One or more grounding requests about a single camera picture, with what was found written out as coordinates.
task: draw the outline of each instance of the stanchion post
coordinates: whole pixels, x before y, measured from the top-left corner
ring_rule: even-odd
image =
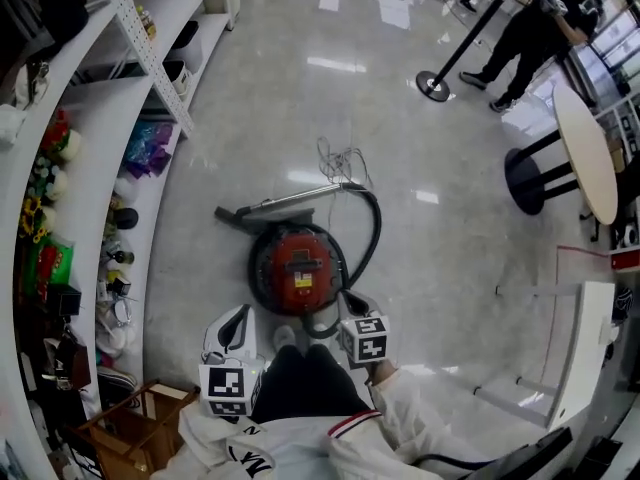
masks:
[[[492,0],[489,7],[484,12],[475,26],[469,31],[467,37],[464,38],[460,46],[453,52],[453,55],[449,58],[444,67],[439,73],[433,73],[432,71],[420,71],[416,75],[416,85],[418,89],[433,101],[444,102],[449,99],[451,91],[447,82],[444,81],[444,77],[451,71],[451,68],[458,62],[458,59],[462,57],[462,54],[469,48],[469,45],[478,36],[482,29],[486,26],[493,15],[498,12],[498,9],[502,5],[504,0]]]

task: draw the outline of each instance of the hand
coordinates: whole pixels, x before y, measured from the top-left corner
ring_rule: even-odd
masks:
[[[366,366],[369,373],[369,381],[372,386],[377,386],[381,382],[384,382],[391,377],[397,370],[395,366],[391,364],[391,361],[385,359],[379,363],[370,363]]]

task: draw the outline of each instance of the bottle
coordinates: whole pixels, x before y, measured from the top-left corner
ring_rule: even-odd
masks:
[[[120,264],[131,265],[135,261],[136,257],[132,252],[118,251],[113,255],[113,259]]]

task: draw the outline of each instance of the white shoe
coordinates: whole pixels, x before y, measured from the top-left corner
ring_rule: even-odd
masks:
[[[328,327],[324,324],[315,324],[313,326],[313,330],[314,331],[326,331],[328,329]],[[314,345],[324,345],[325,347],[329,348],[329,345],[331,343],[331,338],[324,338],[322,340],[320,339],[316,339],[316,338],[311,338],[309,337],[309,346],[313,347]]]
[[[276,353],[286,345],[296,346],[296,335],[290,325],[281,325],[273,333],[273,348]]]

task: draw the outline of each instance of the white floor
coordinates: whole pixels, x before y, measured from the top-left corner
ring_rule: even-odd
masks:
[[[457,79],[458,70],[486,62],[506,16],[496,16],[447,77],[455,98],[435,103],[416,90],[416,73],[437,71],[477,19],[455,2],[242,0],[237,26],[195,96],[198,131],[178,147],[169,174],[149,274],[147,378],[197,382],[206,327],[252,302],[251,240],[217,222],[216,206],[235,210],[324,184],[316,140],[325,136],[333,148],[362,149],[382,208],[379,247],[355,288],[390,316],[391,358],[420,375],[425,401],[454,434],[488,456],[542,435],[436,373],[446,368],[491,385],[519,374],[557,382],[573,301],[559,301],[554,319],[553,300],[496,299],[495,285],[608,279],[606,259],[558,248],[606,244],[589,243],[593,224],[578,221],[579,193],[530,217],[504,182],[509,149],[553,129],[556,70],[502,117],[487,103],[505,90],[507,72],[486,93]],[[537,159],[543,169],[566,161],[560,144]],[[355,175],[363,179],[358,167]],[[343,194],[316,208],[315,222],[353,265],[370,233],[366,207]],[[258,319],[261,351],[272,356],[277,322],[263,310]],[[508,393],[522,405],[538,403],[530,392]]]

